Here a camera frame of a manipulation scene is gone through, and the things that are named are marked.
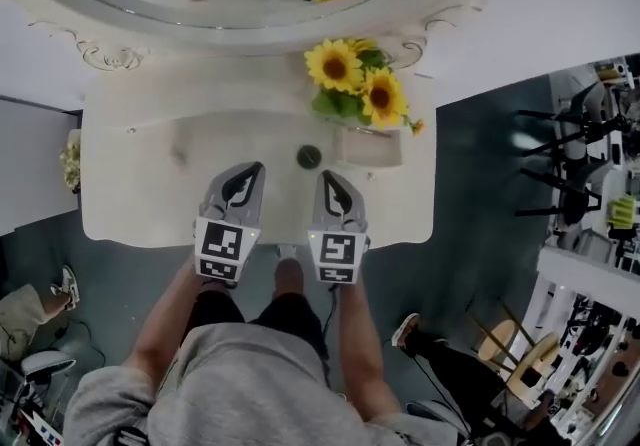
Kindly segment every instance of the white wall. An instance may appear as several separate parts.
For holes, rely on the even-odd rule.
[[[59,155],[77,118],[0,100],[0,236],[78,208]]]
[[[73,36],[29,26],[37,18],[9,0],[0,0],[0,18],[0,96],[82,109],[84,87],[99,71],[82,61]]]
[[[640,0],[475,0],[430,39],[418,72],[437,106],[541,74],[640,52]]]

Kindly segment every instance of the green leaf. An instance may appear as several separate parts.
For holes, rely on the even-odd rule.
[[[362,111],[358,112],[358,121],[365,126],[371,126],[371,116],[364,115]]]
[[[338,95],[338,113],[342,117],[354,117],[360,111],[362,100],[351,94],[340,93]]]
[[[384,53],[380,50],[363,51],[358,55],[358,58],[362,61],[363,69],[368,67],[382,68],[386,67],[387,63],[384,58]]]
[[[338,113],[338,107],[336,106],[335,101],[324,89],[320,89],[316,97],[313,98],[311,108],[319,114],[324,115],[336,115]]]

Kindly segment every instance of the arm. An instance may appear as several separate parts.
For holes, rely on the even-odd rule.
[[[201,286],[202,279],[195,273],[192,254],[153,306],[131,355],[123,364],[146,373],[154,393],[180,348]]]
[[[382,347],[362,277],[340,290],[340,362],[347,397],[364,421],[401,412],[400,404],[384,381]]]

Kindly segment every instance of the sneaker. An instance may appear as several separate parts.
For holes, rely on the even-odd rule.
[[[402,321],[402,325],[400,325],[400,327],[398,327],[393,333],[393,336],[391,336],[391,346],[404,350],[404,342],[407,339],[407,336],[411,331],[420,327],[421,323],[422,319],[420,318],[420,315],[418,313],[411,313],[409,316],[407,316]]]
[[[75,309],[80,301],[80,292],[78,291],[78,280],[76,279],[73,270],[69,265],[64,265],[62,267],[62,284],[57,286],[56,284],[51,285],[51,293],[54,295],[69,295],[69,303],[64,306],[66,311],[71,311]]]
[[[283,259],[298,259],[297,247],[295,245],[278,244],[278,257],[280,261]]]

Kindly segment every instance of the white vanity table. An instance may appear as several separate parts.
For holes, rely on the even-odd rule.
[[[68,35],[102,73],[85,92],[83,220],[88,236],[141,247],[192,243],[211,178],[243,161],[267,169],[263,241],[301,243],[317,170],[299,147],[363,194],[373,246],[432,231],[436,121],[431,82],[415,74],[430,29],[466,0],[14,0]],[[339,163],[340,126],[310,110],[302,52],[324,38],[373,37],[394,61],[414,119],[402,164]]]

